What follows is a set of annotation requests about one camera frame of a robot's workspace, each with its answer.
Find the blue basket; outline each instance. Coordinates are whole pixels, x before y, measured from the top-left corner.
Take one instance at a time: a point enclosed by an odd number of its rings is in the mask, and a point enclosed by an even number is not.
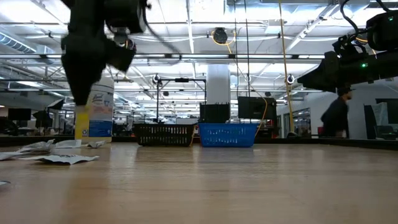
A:
[[[252,147],[257,124],[199,124],[203,147]]]

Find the table surface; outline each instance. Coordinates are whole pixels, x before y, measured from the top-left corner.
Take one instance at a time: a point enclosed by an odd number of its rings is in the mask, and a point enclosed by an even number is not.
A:
[[[60,153],[99,159],[0,161],[11,182],[0,186],[0,223],[398,223],[394,151],[116,143]]]

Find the crumpled paper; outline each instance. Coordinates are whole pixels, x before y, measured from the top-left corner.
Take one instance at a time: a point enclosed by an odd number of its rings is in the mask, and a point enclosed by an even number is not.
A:
[[[22,152],[0,152],[0,161],[10,159],[14,156],[20,156],[23,155],[24,153]]]
[[[67,163],[67,164],[75,164],[77,162],[88,162],[93,161],[99,158],[99,156],[88,157],[88,156],[79,156],[79,155],[51,155],[51,156],[35,156],[28,158],[20,158],[22,160],[35,160],[42,162],[56,162],[56,163]]]
[[[56,149],[75,149],[81,147],[81,139],[66,140],[55,144]]]
[[[54,139],[47,142],[37,142],[27,146],[22,147],[17,152],[22,153],[49,153],[53,149]]]
[[[4,184],[11,184],[11,183],[8,181],[5,181],[5,180],[0,180],[0,185],[4,185]]]
[[[87,144],[88,147],[92,147],[93,149],[97,149],[101,146],[105,145],[105,141],[99,141],[99,142],[89,142]]]

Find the plastic basket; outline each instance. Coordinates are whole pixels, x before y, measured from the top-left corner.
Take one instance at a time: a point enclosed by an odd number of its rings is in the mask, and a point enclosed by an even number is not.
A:
[[[134,134],[141,146],[190,146],[194,124],[136,124]]]
[[[199,124],[203,147],[252,147],[257,124]]]

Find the person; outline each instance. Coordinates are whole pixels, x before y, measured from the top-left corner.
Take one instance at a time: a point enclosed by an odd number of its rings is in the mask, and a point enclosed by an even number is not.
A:
[[[337,90],[338,98],[331,103],[321,117],[323,122],[323,137],[349,138],[347,101],[352,99],[352,91],[350,87],[339,88]]]

